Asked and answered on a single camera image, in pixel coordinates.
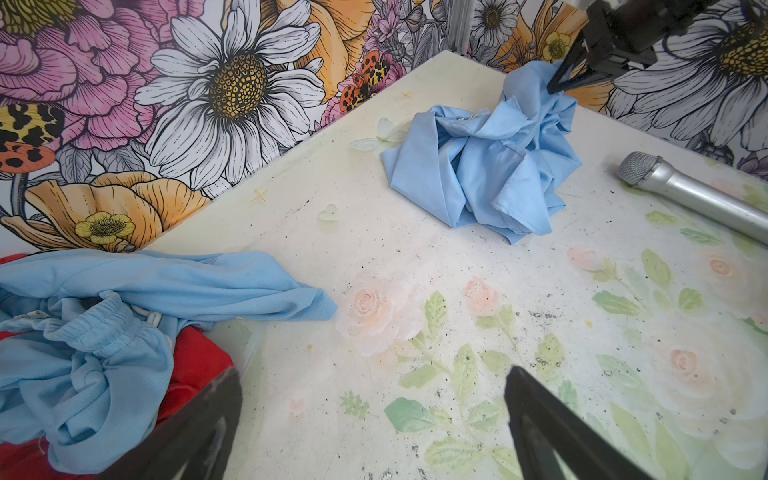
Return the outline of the red cloth garment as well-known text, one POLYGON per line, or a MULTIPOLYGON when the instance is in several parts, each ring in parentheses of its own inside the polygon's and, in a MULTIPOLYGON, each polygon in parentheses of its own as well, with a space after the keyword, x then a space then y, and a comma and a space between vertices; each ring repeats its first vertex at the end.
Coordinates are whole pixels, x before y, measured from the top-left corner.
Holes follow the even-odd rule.
POLYGON ((3 264, 3 478, 93 477, 232 366, 181 319, 200 269, 92 250, 3 264))

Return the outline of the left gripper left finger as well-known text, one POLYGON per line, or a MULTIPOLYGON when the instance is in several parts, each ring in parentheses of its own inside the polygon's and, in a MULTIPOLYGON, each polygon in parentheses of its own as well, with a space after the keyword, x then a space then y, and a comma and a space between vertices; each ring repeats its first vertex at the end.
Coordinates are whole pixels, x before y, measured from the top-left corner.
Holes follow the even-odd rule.
POLYGON ((240 420, 243 393, 228 368, 100 479, 222 479, 240 420))

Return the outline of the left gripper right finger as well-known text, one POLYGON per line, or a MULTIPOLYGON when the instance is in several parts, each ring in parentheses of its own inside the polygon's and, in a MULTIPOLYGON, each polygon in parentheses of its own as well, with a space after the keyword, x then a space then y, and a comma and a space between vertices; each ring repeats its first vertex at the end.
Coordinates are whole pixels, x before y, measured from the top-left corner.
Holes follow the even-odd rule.
POLYGON ((562 465, 579 479, 649 477, 524 368, 511 368, 504 399, 524 479, 563 479, 562 465))

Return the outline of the silver microphone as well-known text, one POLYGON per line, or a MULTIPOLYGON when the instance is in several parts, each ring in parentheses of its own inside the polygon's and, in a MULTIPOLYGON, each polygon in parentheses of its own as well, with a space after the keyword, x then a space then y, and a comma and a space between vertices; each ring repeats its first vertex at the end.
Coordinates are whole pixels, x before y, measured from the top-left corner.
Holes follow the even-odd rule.
POLYGON ((630 153, 618 166, 626 184, 661 195, 762 244, 767 244, 767 213, 688 176, 661 156, 630 153))

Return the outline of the light blue woven shirt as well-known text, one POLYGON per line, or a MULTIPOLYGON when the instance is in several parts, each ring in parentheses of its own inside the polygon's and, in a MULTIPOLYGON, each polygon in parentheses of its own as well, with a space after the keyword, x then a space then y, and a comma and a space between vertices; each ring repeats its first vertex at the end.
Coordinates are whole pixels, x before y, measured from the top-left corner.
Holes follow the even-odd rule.
POLYGON ((509 73, 493 111, 435 106, 384 151, 389 186, 446 225, 479 224, 516 243, 552 232, 557 189, 581 165, 566 137, 577 102, 547 85, 557 68, 509 73))

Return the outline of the right aluminium corner post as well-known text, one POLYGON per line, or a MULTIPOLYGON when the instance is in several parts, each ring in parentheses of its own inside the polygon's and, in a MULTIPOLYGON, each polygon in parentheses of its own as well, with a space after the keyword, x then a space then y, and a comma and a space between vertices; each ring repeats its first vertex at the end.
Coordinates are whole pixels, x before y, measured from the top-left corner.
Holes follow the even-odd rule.
POLYGON ((447 33, 445 48, 464 55, 469 47, 475 0, 451 0, 448 2, 447 33))

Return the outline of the light blue knit shorts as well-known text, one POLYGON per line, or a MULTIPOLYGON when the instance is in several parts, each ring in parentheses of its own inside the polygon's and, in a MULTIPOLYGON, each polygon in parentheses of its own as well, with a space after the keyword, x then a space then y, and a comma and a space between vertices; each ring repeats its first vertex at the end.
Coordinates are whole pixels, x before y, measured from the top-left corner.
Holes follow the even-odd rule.
POLYGON ((1 268, 1 440, 98 474, 154 429, 178 335, 235 318, 328 320, 335 303, 263 252, 66 250, 1 268))

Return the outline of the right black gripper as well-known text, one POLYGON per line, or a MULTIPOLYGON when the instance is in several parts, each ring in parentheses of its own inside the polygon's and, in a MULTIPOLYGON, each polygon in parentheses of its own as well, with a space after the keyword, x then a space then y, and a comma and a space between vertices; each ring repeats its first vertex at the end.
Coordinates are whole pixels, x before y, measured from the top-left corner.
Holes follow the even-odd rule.
POLYGON ((656 62, 653 47, 687 32, 712 1, 593 1, 587 24, 547 85, 550 94, 606 82, 633 64, 656 62))

